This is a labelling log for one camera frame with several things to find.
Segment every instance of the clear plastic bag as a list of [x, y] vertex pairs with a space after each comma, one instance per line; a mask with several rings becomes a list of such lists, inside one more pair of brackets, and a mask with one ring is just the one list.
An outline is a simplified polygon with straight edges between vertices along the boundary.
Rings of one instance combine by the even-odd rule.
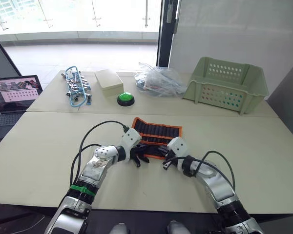
[[152, 67], [146, 63], [139, 63], [142, 72], [135, 74], [136, 85], [139, 90], [156, 97], [181, 98], [187, 86], [181, 82], [179, 74], [167, 67]]

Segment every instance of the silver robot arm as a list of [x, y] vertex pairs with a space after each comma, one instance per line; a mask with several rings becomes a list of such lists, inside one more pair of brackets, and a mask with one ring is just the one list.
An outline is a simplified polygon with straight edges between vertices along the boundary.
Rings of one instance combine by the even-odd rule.
[[195, 174], [199, 162], [189, 156], [188, 148], [181, 137], [174, 138], [168, 144], [169, 152], [166, 159], [187, 157], [174, 160], [164, 165], [164, 169], [173, 164], [186, 176], [195, 176], [204, 184], [217, 212], [222, 216], [227, 234], [264, 234], [254, 218], [244, 209], [232, 186], [220, 173], [206, 164], [202, 164]]
[[129, 161], [130, 151], [141, 140], [139, 133], [129, 128], [118, 146], [102, 146], [94, 151], [77, 182], [72, 185], [45, 230], [45, 234], [82, 234], [87, 228], [91, 204], [102, 185], [109, 167], [119, 161]]

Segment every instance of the plastic basket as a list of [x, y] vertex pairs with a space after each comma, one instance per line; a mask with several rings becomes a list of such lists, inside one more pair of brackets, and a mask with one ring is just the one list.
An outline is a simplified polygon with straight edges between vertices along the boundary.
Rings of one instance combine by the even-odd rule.
[[203, 57], [183, 98], [243, 114], [251, 112], [267, 95], [262, 68]]

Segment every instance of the green button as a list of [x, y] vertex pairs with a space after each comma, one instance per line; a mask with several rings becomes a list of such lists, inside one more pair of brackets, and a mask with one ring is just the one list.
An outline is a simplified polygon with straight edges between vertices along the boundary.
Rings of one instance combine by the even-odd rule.
[[132, 95], [131, 95], [131, 93], [125, 92], [125, 93], [119, 95], [119, 100], [130, 101], [130, 100], [132, 100]]

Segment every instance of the tiled floor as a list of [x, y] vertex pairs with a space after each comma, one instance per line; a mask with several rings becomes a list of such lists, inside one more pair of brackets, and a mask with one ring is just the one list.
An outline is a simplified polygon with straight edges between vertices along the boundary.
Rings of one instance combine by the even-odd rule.
[[139, 70], [139, 62], [155, 65], [156, 44], [55, 44], [6, 46], [22, 75], [37, 75], [45, 88], [59, 70]]

